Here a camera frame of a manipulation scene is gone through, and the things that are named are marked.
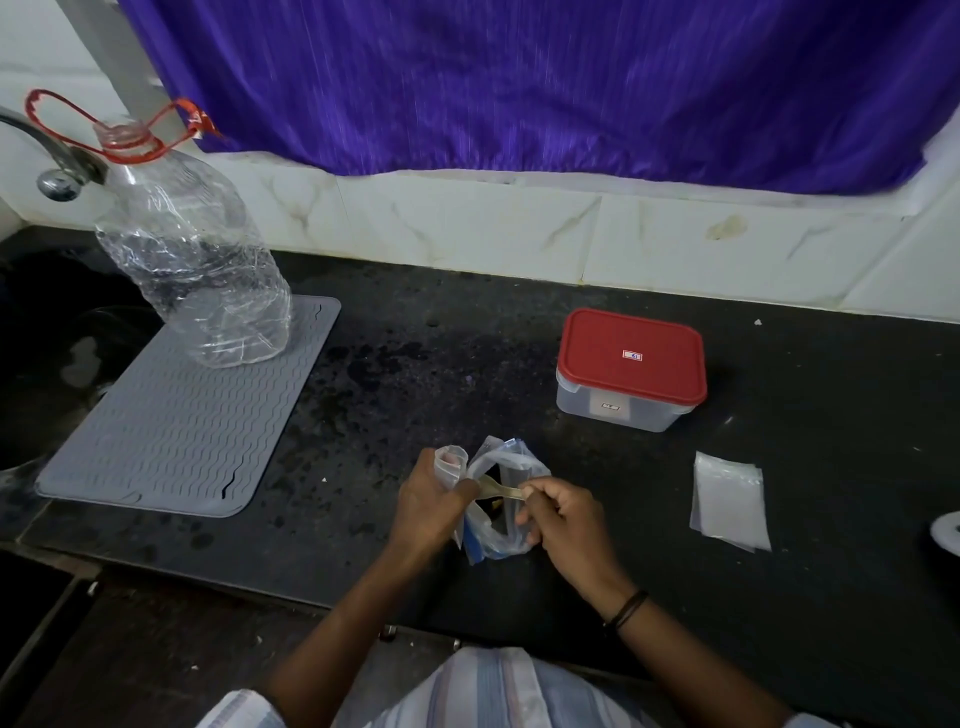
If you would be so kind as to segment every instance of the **black countertop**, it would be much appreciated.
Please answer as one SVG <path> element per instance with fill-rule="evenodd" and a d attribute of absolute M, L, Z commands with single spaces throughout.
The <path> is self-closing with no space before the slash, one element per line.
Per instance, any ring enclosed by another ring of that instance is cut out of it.
<path fill-rule="evenodd" d="M 785 700 L 958 724 L 960 568 L 926 530 L 960 509 L 960 327 L 276 259 L 343 311 L 251 505 L 217 520 L 55 501 L 22 543 L 329 605 L 382 548 L 421 447 L 521 437 L 605 504 L 639 583 Z M 560 333 L 585 305 L 699 330 L 708 401 L 662 434 L 559 412 Z M 763 469 L 773 552 L 688 527 L 696 450 Z M 470 567 L 450 547 L 396 622 L 638 670 L 539 549 Z"/>

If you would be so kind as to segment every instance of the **white wall tile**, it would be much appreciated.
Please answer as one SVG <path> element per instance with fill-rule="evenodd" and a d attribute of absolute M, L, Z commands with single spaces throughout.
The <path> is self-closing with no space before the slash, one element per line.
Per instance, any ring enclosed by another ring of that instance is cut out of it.
<path fill-rule="evenodd" d="M 843 308 L 960 322 L 960 182 L 913 222 Z"/>
<path fill-rule="evenodd" d="M 584 282 L 835 307 L 898 217 L 605 195 Z"/>
<path fill-rule="evenodd" d="M 356 255 L 575 282 L 600 196 L 393 173 L 339 178 Z"/>
<path fill-rule="evenodd" d="M 100 73 L 56 0 L 0 3 L 0 70 Z"/>
<path fill-rule="evenodd" d="M 260 155 L 201 155 L 236 185 L 267 244 L 282 251 L 359 257 L 337 189 L 322 169 L 256 160 Z"/>
<path fill-rule="evenodd" d="M 0 71 L 0 106 L 23 110 L 23 101 L 32 88 L 52 87 L 78 106 L 99 116 L 126 113 L 113 86 L 103 75 L 62 76 L 50 79 L 35 73 Z M 38 107 L 40 118 L 60 133 L 94 143 L 90 122 L 56 101 Z M 56 167 L 44 149 L 23 132 L 0 125 L 0 197 L 23 219 L 41 225 L 90 228 L 111 204 L 106 190 L 87 185 L 80 197 L 69 203 L 47 200 L 36 189 L 36 176 Z"/>
<path fill-rule="evenodd" d="M 0 200 L 0 242 L 20 230 L 23 225 L 23 219 L 13 211 L 13 208 Z"/>

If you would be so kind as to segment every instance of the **left hand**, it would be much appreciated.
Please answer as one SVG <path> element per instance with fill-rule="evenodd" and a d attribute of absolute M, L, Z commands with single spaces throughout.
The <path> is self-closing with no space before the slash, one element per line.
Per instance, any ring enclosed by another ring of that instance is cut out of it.
<path fill-rule="evenodd" d="M 387 549 L 415 571 L 424 569 L 443 548 L 467 506 L 480 495 L 475 480 L 461 480 L 448 491 L 433 473 L 434 452 L 421 450 L 413 472 L 400 486 L 387 542 Z"/>

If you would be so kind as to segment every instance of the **plastic food container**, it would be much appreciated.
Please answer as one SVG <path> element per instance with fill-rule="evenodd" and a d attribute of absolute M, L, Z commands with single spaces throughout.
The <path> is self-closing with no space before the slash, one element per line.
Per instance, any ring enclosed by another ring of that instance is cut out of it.
<path fill-rule="evenodd" d="M 578 308 L 566 318 L 557 406 L 663 432 L 707 398 L 704 342 L 690 327 Z"/>

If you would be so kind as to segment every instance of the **hand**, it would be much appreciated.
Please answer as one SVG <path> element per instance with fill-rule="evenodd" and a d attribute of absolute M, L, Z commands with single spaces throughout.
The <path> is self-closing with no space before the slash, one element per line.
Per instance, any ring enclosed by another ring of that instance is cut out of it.
<path fill-rule="evenodd" d="M 557 571 L 604 620 L 616 615 L 636 586 L 616 560 L 604 524 L 603 506 L 586 488 L 556 477 L 538 477 L 522 486 L 526 506 L 517 525 L 533 520 L 527 536 L 543 548 Z"/>
<path fill-rule="evenodd" d="M 480 495 L 475 480 L 447 490 L 433 474 L 433 448 L 420 451 L 417 465 L 400 486 L 387 550 L 405 568 L 419 572 L 449 540 L 467 506 Z"/>

